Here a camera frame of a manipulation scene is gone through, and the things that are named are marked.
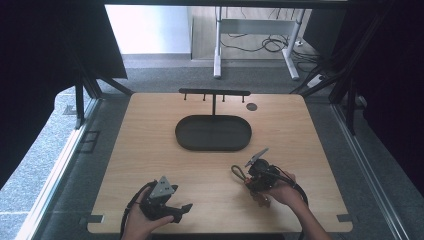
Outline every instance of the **human hand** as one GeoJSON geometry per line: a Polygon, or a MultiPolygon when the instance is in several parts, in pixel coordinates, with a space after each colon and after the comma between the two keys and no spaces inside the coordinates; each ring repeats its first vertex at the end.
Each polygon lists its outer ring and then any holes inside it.
{"type": "MultiPolygon", "coordinates": [[[[296,176],[292,173],[284,171],[284,173],[280,173],[280,175],[284,177],[288,176],[293,181],[296,181],[296,176]]],[[[291,186],[287,182],[284,182],[283,180],[277,180],[277,182],[271,189],[263,191],[262,193],[272,196],[278,202],[285,204],[291,208],[294,207],[296,204],[303,203],[302,196],[300,195],[300,193],[296,189],[294,189],[293,186],[291,186]]]]}
{"type": "Polygon", "coordinates": [[[144,240],[153,230],[174,220],[173,216],[166,216],[158,220],[151,221],[143,214],[139,204],[149,188],[150,187],[147,187],[143,192],[141,192],[140,196],[138,196],[135,201],[135,204],[131,207],[125,224],[122,240],[144,240]]]}

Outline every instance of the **white desk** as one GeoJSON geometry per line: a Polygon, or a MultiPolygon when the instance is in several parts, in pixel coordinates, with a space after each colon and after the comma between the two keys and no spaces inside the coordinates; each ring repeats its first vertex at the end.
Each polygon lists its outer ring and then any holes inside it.
{"type": "Polygon", "coordinates": [[[296,21],[287,20],[249,20],[249,19],[222,19],[222,7],[218,7],[216,13],[216,46],[214,55],[214,78],[221,77],[221,34],[263,34],[263,35],[290,35],[287,49],[282,50],[284,59],[293,80],[299,79],[296,67],[291,59],[294,44],[302,25],[305,9],[300,9],[296,21]]]}

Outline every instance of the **wooden tabletop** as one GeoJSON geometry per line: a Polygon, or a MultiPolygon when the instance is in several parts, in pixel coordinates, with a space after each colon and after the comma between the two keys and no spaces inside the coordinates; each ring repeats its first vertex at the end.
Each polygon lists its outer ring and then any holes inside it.
{"type": "Polygon", "coordinates": [[[184,117],[211,114],[212,97],[174,93],[137,93],[131,97],[89,223],[92,233],[119,232],[123,211],[147,182],[165,175],[179,186],[167,206],[193,203],[179,224],[156,233],[273,233],[299,232],[292,211],[274,200],[259,207],[242,181],[231,172],[268,147],[262,158],[296,175],[311,211],[329,232],[348,232],[351,222],[306,104],[298,95],[252,94],[217,97],[216,114],[236,115],[252,127],[249,145],[237,152],[193,152],[178,145],[175,126],[184,117]],[[254,103],[256,111],[246,105],[254,103]]]}

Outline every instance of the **gray carpet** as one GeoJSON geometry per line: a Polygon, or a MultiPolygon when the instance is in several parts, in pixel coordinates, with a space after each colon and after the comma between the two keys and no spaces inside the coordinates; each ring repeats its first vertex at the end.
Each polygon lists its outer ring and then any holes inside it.
{"type": "MultiPolygon", "coordinates": [[[[185,87],[289,93],[299,84],[290,80],[288,72],[282,68],[223,68],[220,80],[213,79],[212,72],[212,68],[200,67],[127,69],[129,80],[119,82],[135,92],[177,92],[179,88],[185,87]]],[[[98,142],[93,151],[81,152],[72,159],[35,239],[118,239],[117,234],[96,235],[86,229],[129,102],[128,96],[100,83],[104,95],[89,126],[90,131],[99,133],[98,142]]],[[[354,224],[351,232],[332,233],[332,236],[334,239],[394,239],[328,104],[326,96],[330,90],[331,87],[324,89],[307,98],[306,102],[354,224]]],[[[408,234],[411,239],[423,239],[423,198],[372,134],[360,111],[356,112],[355,120],[364,151],[372,159],[373,167],[377,169],[378,177],[406,224],[408,234]]],[[[81,144],[80,148],[85,149],[87,146],[81,144]]],[[[297,239],[298,233],[287,233],[284,236],[286,239],[297,239]]],[[[230,235],[225,239],[265,237],[281,238],[275,235],[230,235]]],[[[153,239],[224,239],[224,236],[154,236],[153,239]]]]}

